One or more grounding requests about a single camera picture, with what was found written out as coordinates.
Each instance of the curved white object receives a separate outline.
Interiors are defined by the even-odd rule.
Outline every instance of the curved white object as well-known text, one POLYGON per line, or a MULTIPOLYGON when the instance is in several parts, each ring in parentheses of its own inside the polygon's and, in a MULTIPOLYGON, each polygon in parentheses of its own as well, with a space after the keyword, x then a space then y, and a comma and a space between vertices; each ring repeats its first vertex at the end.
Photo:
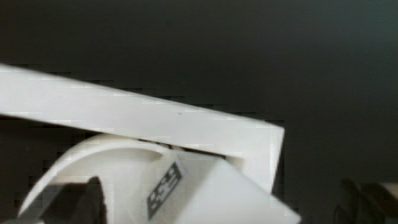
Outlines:
POLYGON ((87 139, 55 162, 28 193, 19 216, 47 186, 87 183, 94 176, 108 224, 298 223, 294 212, 222 158, 104 134, 87 139))

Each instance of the black background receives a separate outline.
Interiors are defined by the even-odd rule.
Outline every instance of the black background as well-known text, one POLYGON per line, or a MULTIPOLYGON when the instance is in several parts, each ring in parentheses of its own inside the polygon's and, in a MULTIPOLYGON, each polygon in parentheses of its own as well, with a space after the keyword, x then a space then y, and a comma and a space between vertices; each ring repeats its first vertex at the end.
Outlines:
MULTIPOLYGON (((398 181, 396 61, 392 0, 0 0, 1 63, 284 126, 273 192, 305 224, 342 177, 398 181)), ((85 133, 0 122, 5 219, 85 133)))

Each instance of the dark surface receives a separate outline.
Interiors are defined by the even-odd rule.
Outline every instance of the dark surface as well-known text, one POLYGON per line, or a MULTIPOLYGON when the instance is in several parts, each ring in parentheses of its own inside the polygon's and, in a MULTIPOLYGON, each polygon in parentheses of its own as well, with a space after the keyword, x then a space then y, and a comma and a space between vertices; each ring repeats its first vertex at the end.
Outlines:
MULTIPOLYGON (((0 0, 0 62, 278 120, 275 194, 305 224, 332 223, 342 177, 398 181, 398 1, 0 0)), ((71 139, 10 123, 3 216, 71 139)))

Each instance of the white plastic piece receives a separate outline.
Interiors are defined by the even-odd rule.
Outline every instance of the white plastic piece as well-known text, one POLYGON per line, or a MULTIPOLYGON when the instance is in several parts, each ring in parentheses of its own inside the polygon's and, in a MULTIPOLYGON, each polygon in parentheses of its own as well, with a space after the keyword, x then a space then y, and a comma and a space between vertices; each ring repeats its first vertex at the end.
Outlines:
POLYGON ((33 186, 19 214, 47 185, 85 183, 92 176, 103 185, 108 224, 298 223, 294 212, 223 159, 111 135, 69 149, 33 186), (168 198, 156 199, 163 204, 149 217, 147 198, 174 163, 181 179, 168 198))
POLYGON ((271 191, 284 130, 270 123, 7 65, 0 114, 225 155, 271 191))

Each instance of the barcode label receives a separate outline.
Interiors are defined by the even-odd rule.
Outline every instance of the barcode label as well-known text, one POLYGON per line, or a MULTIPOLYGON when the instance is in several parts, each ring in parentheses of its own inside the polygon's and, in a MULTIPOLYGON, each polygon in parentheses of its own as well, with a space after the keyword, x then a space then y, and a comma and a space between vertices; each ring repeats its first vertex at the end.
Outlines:
POLYGON ((168 168, 168 171, 165 173, 165 176, 159 180, 159 183, 156 185, 156 188, 149 194, 149 197, 147 197, 147 218, 151 220, 154 214, 156 214, 156 211, 161 207, 161 204, 165 202, 165 199, 170 195, 170 192, 177 186, 177 183, 181 181, 181 171, 179 171, 179 168, 177 168, 177 164, 174 163, 170 168, 168 168))

